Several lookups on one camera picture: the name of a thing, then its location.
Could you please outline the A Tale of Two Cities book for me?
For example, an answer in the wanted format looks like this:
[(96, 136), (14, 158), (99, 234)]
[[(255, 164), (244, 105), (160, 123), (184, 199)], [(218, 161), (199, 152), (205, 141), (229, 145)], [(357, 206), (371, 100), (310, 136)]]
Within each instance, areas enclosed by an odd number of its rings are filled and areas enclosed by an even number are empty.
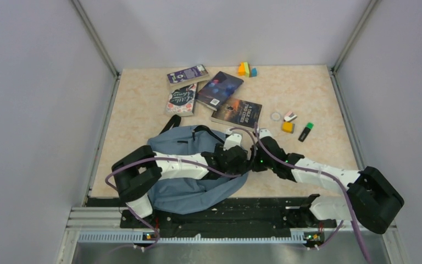
[(232, 127), (253, 129), (259, 122), (262, 105), (237, 98), (229, 98), (217, 111), (214, 111), (210, 120)]

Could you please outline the blue-grey student backpack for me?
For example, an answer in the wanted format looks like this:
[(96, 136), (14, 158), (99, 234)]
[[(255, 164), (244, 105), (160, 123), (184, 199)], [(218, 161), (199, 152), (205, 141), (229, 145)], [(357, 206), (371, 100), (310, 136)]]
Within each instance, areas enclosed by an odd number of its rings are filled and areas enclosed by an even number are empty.
[[(190, 160), (193, 155), (214, 152), (216, 144), (224, 145), (225, 133), (205, 125), (181, 126), (180, 123), (180, 116), (172, 116), (159, 135), (147, 141), (152, 150)], [(199, 163), (199, 166), (184, 163), (175, 178), (162, 178), (155, 183), (148, 192), (152, 206), (181, 215), (203, 211), (227, 199), (247, 180), (248, 172), (236, 178), (203, 179), (213, 169), (202, 156)]]

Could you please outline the dark blue bokeh book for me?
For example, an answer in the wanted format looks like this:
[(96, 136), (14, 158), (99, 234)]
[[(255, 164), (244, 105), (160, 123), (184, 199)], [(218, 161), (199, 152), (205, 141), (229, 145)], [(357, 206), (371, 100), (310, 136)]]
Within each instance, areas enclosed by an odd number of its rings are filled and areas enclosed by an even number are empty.
[(219, 71), (198, 90), (196, 100), (217, 111), (243, 83), (243, 79)]

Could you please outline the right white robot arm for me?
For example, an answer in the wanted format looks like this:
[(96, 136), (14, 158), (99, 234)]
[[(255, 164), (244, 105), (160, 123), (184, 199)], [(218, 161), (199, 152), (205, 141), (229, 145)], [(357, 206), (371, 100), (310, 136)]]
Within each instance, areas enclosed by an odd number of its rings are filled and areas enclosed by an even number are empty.
[(255, 171), (272, 170), (279, 178), (320, 186), (346, 194), (316, 197), (300, 212), (302, 223), (316, 226), (321, 220), (337, 219), (359, 223), (376, 234), (384, 234), (404, 205), (403, 197), (376, 168), (346, 170), (327, 166), (297, 153), (285, 153), (269, 130), (263, 129), (256, 144)]

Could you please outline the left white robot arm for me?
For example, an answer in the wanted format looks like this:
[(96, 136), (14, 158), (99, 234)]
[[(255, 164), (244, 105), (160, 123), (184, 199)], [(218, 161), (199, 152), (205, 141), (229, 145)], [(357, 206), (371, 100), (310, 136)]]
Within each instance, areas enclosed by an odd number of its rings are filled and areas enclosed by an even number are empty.
[(154, 210), (185, 215), (225, 200), (243, 186), (252, 161), (240, 146), (173, 155), (144, 145), (113, 165), (112, 177), (134, 221), (148, 227)]

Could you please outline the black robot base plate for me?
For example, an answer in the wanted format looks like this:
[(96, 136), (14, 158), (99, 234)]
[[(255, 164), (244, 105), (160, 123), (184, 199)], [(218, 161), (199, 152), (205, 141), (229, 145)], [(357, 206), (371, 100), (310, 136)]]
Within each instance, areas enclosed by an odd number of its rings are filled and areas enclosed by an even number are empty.
[(176, 214), (154, 210), (145, 221), (161, 238), (283, 238), (296, 228), (336, 228), (333, 219), (318, 220), (308, 197), (228, 198), (201, 212)]

